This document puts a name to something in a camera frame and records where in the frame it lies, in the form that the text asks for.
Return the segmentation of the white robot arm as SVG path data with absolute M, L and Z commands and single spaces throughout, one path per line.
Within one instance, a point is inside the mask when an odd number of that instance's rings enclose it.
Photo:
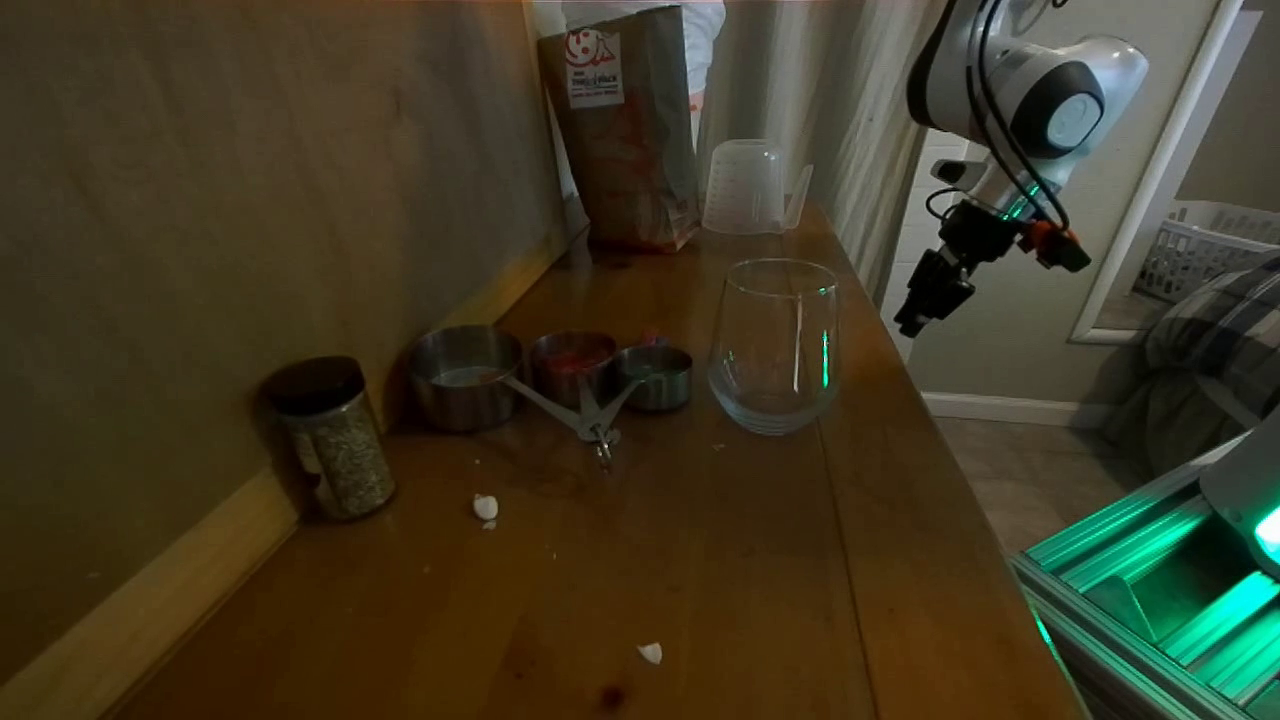
M 1063 271 L 1091 263 L 1061 192 L 1135 98 L 1149 55 L 1111 34 L 1026 40 L 1031 5 L 1061 0 L 949 0 L 912 64 L 909 115 L 980 144 L 985 159 L 933 169 L 949 207 L 926 198 L 942 244 L 909 274 L 904 334 L 949 319 L 977 290 L 977 267 L 1008 246 Z

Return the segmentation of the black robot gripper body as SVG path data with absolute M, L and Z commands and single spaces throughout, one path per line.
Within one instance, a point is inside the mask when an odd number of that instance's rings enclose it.
M 1063 271 L 1091 263 L 1082 240 L 1044 210 L 1031 210 L 1030 219 L 1003 219 L 974 198 L 961 198 L 942 219 L 942 240 L 944 246 L 935 252 L 935 271 L 954 285 L 964 285 L 980 263 L 1001 259 L 1008 246 L 1031 252 L 1044 267 Z

